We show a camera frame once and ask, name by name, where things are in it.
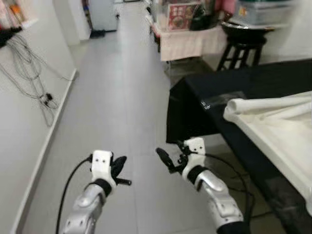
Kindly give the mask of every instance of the stool leg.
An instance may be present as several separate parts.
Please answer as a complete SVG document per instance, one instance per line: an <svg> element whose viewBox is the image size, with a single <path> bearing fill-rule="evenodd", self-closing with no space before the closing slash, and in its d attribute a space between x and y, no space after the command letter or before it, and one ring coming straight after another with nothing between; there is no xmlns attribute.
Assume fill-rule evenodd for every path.
<svg viewBox="0 0 312 234"><path fill-rule="evenodd" d="M222 70L222 67L224 66L224 62L225 62L226 58L227 58L228 55L229 55L229 52L230 52L230 50L231 50L231 47L232 47L231 44L228 44L228 45L226 46L225 51L224 51L224 53L223 53L223 55L222 55L222 57L221 57L221 60L220 60L220 62L219 62L218 68L216 69L217 71L221 71L221 70Z"/></svg>
<svg viewBox="0 0 312 234"><path fill-rule="evenodd" d="M256 49L255 54L254 54L254 58L253 58L253 66L256 66L259 64L260 57L261 57L261 51L262 51L262 46Z"/></svg>
<svg viewBox="0 0 312 234"><path fill-rule="evenodd" d="M232 61L230 63L229 69L234 69L235 68L235 65L236 65L236 63L238 61L239 54L240 54L240 49L235 48L234 55L233 55Z"/></svg>
<svg viewBox="0 0 312 234"><path fill-rule="evenodd" d="M248 59L248 55L249 55L249 49L246 49L245 51L244 51L244 54L243 54L243 58L242 58L242 60L241 60L241 62L240 62L240 66L239 66L239 68L241 68L241 67L246 67L247 66L247 59Z"/></svg>

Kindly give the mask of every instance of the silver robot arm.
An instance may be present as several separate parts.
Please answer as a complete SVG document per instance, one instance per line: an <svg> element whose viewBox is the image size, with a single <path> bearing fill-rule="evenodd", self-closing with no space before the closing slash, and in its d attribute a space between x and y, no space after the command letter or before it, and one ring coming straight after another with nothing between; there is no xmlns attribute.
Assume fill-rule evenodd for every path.
<svg viewBox="0 0 312 234"><path fill-rule="evenodd" d="M200 137L184 141L179 145L183 154L175 167L169 155L160 148L156 149L160 159L170 173L179 172L183 179L207 199L209 212L218 234L249 234L242 212L229 194L226 184L204 165L205 145Z"/></svg>
<svg viewBox="0 0 312 234"><path fill-rule="evenodd" d="M96 150L92 157L92 182L75 200L62 234L93 234L106 197L111 195L117 184L131 185L131 181L117 178L126 157L113 162L113 153Z"/></svg>

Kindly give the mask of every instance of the folded white fabric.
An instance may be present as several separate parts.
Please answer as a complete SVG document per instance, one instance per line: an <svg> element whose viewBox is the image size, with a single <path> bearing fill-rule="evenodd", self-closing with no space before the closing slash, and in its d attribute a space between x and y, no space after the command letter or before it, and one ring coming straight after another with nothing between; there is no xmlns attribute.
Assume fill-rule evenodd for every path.
<svg viewBox="0 0 312 234"><path fill-rule="evenodd" d="M232 99L235 123L301 193L312 216L312 92L281 98Z"/></svg>

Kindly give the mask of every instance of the baseboard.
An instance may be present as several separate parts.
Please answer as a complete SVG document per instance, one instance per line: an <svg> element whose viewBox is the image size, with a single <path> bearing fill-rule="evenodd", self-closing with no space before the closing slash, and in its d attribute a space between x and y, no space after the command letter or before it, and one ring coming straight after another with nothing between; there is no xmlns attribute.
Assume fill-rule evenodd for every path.
<svg viewBox="0 0 312 234"><path fill-rule="evenodd" d="M77 69L75 69L71 75L71 79L72 80L76 79L78 75L79 75L78 71L77 71ZM11 234L21 234L22 233L31 202L33 200L33 197L34 197L40 176L42 174L42 170L43 170L45 162L46 162L46 156L48 155L51 143L53 142L55 132L56 132L58 125L59 125L59 120L61 119L61 115L63 113L67 99L68 99L69 94L71 92L73 83L74 82L72 82L72 81L68 82L64 97L60 103L58 112L55 115L55 121L50 128L48 136L46 137L45 143L41 149L39 158L36 162L34 171L31 175L30 182L29 182L27 189L24 193L23 200L19 206L17 217L15 219L14 225L13 225L11 232L10 232Z"/></svg>

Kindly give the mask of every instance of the plastic storage box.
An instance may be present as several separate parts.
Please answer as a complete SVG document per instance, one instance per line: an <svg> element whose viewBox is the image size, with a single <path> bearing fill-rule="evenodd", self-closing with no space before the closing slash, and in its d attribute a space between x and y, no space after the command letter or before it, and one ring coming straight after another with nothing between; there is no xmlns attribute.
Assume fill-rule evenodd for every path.
<svg viewBox="0 0 312 234"><path fill-rule="evenodd" d="M294 0L237 1L231 21L246 25L283 24L294 5Z"/></svg>

